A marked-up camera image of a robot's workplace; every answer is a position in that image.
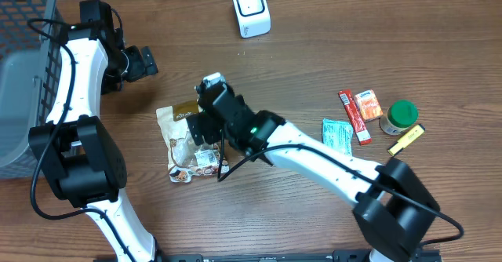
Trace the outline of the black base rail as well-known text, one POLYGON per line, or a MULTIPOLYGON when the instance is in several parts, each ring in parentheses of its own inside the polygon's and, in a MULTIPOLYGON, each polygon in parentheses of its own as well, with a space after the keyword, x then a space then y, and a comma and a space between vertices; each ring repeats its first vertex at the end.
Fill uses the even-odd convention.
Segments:
POLYGON ((203 256, 201 254, 168 255, 169 262, 363 262, 369 261, 369 249, 334 250, 332 253, 261 254, 203 256))

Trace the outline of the teal Kleenex tissue pack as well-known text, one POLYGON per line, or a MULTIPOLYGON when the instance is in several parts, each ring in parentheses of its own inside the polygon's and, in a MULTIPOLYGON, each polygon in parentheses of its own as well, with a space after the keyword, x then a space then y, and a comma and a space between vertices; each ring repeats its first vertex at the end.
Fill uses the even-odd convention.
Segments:
POLYGON ((322 142, 343 155, 352 156, 352 125, 348 122, 322 120, 322 142))

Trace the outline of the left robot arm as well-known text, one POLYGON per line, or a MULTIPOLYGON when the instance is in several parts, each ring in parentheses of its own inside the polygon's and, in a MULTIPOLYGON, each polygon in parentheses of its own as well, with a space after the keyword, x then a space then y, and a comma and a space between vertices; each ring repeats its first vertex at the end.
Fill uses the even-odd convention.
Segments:
POLYGON ((47 220, 86 214, 118 261, 160 261, 155 237, 140 222, 128 196, 126 163, 100 120, 100 98, 124 82, 158 73, 148 47, 126 47, 117 11, 101 0, 80 2, 77 24, 59 22, 58 35, 27 25, 61 53, 60 80, 45 124, 28 143, 38 160, 31 181, 33 210, 47 220))

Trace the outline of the brown snack pouch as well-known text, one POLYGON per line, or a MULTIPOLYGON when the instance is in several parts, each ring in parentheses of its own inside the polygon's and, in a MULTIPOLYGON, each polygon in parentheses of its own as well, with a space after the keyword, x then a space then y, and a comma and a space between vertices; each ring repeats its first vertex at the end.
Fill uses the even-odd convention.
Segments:
POLYGON ((169 178, 173 183, 190 183, 193 177, 213 176, 229 171, 217 144, 196 145, 188 128, 187 117, 199 113, 195 100, 156 110, 157 123, 167 146, 169 178))

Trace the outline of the orange Kleenex tissue box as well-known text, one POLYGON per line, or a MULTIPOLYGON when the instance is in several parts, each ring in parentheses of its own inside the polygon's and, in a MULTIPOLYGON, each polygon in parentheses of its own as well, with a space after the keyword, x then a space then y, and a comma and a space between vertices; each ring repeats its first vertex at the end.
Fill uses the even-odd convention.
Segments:
POLYGON ((354 101, 365 122, 378 119, 384 114, 377 96, 372 89, 356 94, 354 101))

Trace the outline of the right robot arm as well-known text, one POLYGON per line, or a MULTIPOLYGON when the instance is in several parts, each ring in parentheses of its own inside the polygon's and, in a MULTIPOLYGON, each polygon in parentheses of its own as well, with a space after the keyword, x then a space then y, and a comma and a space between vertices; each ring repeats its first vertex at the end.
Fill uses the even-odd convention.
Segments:
POLYGON ((329 189, 352 208, 370 260, 407 261, 439 210, 403 161, 384 165, 343 155, 270 111, 253 112, 226 82, 196 86, 201 112, 187 122, 195 143, 225 141, 246 160, 290 169, 329 189))

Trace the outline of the grey plastic mesh basket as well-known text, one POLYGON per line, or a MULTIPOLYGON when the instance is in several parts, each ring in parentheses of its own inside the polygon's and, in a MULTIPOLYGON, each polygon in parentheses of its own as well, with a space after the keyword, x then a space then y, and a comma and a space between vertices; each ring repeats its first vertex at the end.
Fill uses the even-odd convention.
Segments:
POLYGON ((62 20, 56 0, 1 0, 1 178, 30 177, 37 160, 28 145, 45 123, 60 77, 59 46, 31 30, 33 18, 62 20))

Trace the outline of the green lid jar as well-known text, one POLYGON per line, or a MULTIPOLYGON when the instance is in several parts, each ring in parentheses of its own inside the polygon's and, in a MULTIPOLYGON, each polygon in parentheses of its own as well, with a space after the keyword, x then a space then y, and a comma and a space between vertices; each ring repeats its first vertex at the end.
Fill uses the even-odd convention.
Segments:
POLYGON ((419 112, 414 103, 408 100, 399 100, 381 116, 380 128, 386 134, 397 136, 410 128, 418 117, 419 112))

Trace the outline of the red snack stick packet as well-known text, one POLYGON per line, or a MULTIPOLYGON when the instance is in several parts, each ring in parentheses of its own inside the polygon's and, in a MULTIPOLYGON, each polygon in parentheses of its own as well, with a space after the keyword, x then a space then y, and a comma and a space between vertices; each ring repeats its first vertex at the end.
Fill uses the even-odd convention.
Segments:
POLYGON ((355 135, 358 139, 360 145, 370 144, 372 142, 372 138, 369 134, 369 131, 366 128, 366 124, 360 115, 358 108, 355 104, 355 101, 352 97, 352 92, 349 89, 344 89, 339 91, 338 93, 342 104, 344 105, 344 109, 347 113, 347 116, 352 124, 355 135))

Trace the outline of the white barcode scanner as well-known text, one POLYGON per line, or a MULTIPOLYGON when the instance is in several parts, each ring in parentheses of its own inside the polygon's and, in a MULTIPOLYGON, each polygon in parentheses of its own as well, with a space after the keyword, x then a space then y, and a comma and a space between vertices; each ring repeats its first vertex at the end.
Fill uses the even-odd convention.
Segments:
POLYGON ((271 15, 267 0, 232 0, 242 38, 267 34, 271 30, 271 15))

